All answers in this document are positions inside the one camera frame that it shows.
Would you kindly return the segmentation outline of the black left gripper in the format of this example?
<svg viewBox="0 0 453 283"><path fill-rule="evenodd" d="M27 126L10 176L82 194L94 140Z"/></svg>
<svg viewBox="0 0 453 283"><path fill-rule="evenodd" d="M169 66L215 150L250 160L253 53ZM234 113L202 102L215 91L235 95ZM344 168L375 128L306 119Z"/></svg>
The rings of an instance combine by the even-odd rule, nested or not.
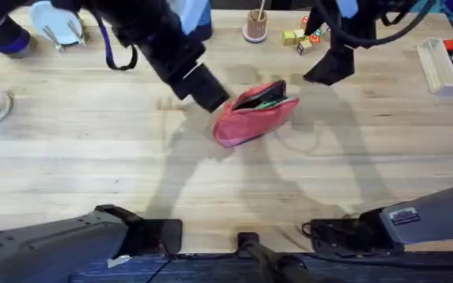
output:
<svg viewBox="0 0 453 283"><path fill-rule="evenodd" d="M130 36L158 76L171 84L180 100L190 95L199 106L212 113L230 98L205 64L198 65L181 80L196 66L205 47L182 31L179 17L169 8L142 10L130 28Z"/></svg>

